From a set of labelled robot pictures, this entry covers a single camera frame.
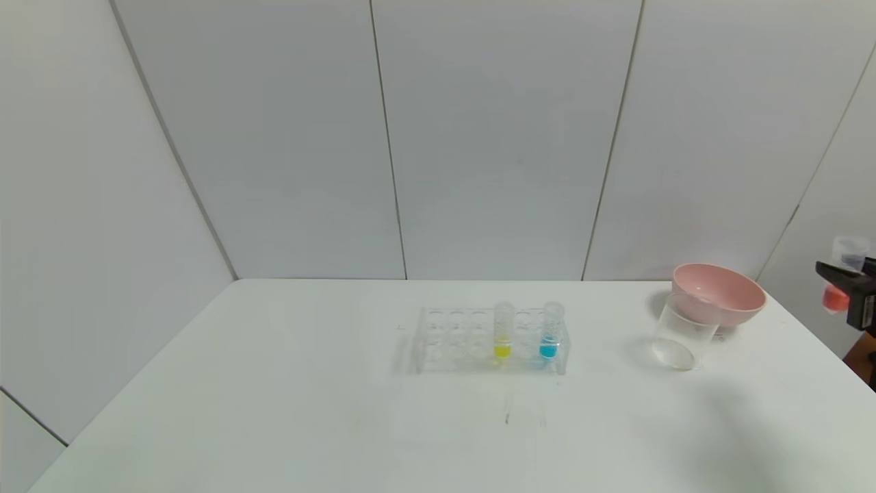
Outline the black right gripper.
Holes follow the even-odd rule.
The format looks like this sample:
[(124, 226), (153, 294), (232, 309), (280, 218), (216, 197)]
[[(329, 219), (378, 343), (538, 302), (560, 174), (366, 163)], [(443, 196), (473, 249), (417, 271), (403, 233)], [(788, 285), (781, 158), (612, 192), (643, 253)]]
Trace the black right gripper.
[(850, 297), (846, 324), (875, 337), (875, 259), (864, 259), (863, 271), (851, 271), (816, 262), (816, 273), (828, 284)]

